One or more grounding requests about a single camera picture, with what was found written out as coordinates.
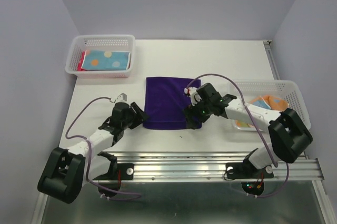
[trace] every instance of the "metal rail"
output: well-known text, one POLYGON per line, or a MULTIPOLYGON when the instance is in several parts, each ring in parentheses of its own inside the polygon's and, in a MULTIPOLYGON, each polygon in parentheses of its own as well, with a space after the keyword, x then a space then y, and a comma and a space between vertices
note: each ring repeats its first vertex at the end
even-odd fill
MULTIPOLYGON (((226 182, 223 179, 226 164, 242 161, 248 152, 110 152, 110 154, 117 157, 118 163, 131 162, 135 165, 133 180, 123 180, 123 183, 226 182)), ((274 168, 274 175, 275 177, 268 181, 285 179, 285 163, 281 162, 278 168, 274 168)), ((289 180, 323 179, 317 160, 307 160, 303 155, 295 163, 290 164, 289 180)), ((255 179, 235 181, 255 181, 255 179)))

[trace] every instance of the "white tabletop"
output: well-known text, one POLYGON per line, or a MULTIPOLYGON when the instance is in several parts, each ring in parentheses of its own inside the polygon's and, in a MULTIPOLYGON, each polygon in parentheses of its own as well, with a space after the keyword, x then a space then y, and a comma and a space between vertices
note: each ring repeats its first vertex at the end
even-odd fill
MULTIPOLYGON (((127 79, 81 79, 76 81, 60 147, 80 139, 67 140, 64 134, 81 109, 100 96, 116 97, 126 93, 128 102, 141 109, 145 103, 145 79, 152 76, 195 78, 218 73, 232 79, 273 79, 262 41, 228 40, 137 40, 136 59, 127 79)), ((224 79, 204 77, 226 94, 224 79)), ((79 118, 70 135, 90 136, 111 115, 113 104, 99 100, 79 118)), ((111 151, 251 151, 262 146, 256 132, 235 129, 230 120, 211 117, 197 130, 150 130, 139 126, 127 129, 111 151)))

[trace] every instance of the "purple towel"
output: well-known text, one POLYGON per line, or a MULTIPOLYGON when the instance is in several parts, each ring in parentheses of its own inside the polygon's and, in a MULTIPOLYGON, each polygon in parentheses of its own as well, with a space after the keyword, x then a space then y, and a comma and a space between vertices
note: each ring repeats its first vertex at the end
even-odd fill
MULTIPOLYGON (((160 130, 186 129, 183 109, 191 104, 191 99, 184 95, 184 88, 191 81, 189 78, 146 78, 144 110, 149 119, 143 126, 160 130)), ((200 80, 195 81, 192 86, 200 87, 200 80)))

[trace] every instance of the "white plastic basket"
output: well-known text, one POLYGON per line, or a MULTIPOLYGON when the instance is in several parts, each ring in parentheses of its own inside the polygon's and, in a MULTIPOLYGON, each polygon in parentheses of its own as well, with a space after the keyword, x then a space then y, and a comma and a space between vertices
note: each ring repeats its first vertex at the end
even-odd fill
MULTIPOLYGON (((309 120, 308 110, 306 109, 303 96, 296 83, 289 80, 234 80, 242 91, 245 101, 256 98, 263 95, 275 95, 289 103, 289 107, 294 109, 302 119, 305 126, 310 129, 311 124, 309 120)), ((239 97, 239 92, 233 86, 228 83, 228 92, 239 97)), ((239 127, 233 120, 233 126, 237 129, 252 131, 255 128, 243 128, 239 127)))
POLYGON ((70 47, 65 70, 79 78, 127 78, 135 62, 135 37, 133 35, 85 35, 74 38, 70 47), (131 62, 127 70, 105 70, 78 72, 77 66, 82 52, 87 49, 130 52, 131 62))

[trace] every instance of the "white wall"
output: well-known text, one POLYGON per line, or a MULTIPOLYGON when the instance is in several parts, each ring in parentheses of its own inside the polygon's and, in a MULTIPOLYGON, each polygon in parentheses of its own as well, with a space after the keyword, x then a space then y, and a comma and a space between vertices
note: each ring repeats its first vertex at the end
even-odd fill
POLYGON ((63 0, 81 34, 272 38, 294 0, 63 0))
POLYGON ((0 6, 0 223, 30 223, 70 103, 74 78, 64 66, 78 31, 62 0, 0 6))
POLYGON ((310 114, 324 185, 337 212, 337 0, 296 0, 272 42, 283 79, 295 81, 310 114))

